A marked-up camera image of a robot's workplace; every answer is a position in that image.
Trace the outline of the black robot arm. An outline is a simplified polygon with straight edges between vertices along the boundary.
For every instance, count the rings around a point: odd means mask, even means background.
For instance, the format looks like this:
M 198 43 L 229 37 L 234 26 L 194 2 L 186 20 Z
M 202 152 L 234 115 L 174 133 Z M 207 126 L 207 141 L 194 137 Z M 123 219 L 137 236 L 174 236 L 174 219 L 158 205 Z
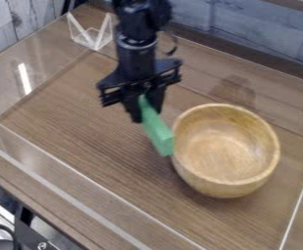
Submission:
M 166 53 L 167 59 L 155 54 L 158 33 L 173 18 L 169 0 L 112 0 L 112 9 L 119 19 L 115 25 L 115 47 L 118 65 L 114 71 L 96 83 L 103 106 L 122 104 L 133 122 L 143 122 L 139 104 L 145 96 L 157 113 L 162 113 L 166 89 L 182 80 L 183 61 L 173 58 L 178 49 Z

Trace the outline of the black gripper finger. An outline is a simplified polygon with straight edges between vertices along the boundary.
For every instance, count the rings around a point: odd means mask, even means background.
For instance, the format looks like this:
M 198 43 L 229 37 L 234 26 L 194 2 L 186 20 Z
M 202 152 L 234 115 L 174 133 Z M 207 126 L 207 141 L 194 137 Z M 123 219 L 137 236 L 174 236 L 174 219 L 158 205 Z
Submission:
M 123 102 L 126 111 L 130 114 L 134 123 L 141 124 L 143 122 L 142 109 L 139 105 L 139 98 L 131 97 Z
M 162 113 L 165 96 L 166 90 L 163 88 L 157 88 L 147 93 L 147 99 L 150 101 L 151 107 L 158 113 Z

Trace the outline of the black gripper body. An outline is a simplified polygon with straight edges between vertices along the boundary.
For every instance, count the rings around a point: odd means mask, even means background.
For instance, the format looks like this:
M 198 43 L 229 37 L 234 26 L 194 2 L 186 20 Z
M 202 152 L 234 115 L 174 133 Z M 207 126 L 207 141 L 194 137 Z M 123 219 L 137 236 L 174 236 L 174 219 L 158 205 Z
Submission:
M 155 44 L 149 46 L 116 46 L 118 66 L 95 84 L 103 106 L 123 104 L 131 97 L 147 96 L 157 89 L 167 89 L 182 80 L 183 61 L 178 58 L 159 59 Z

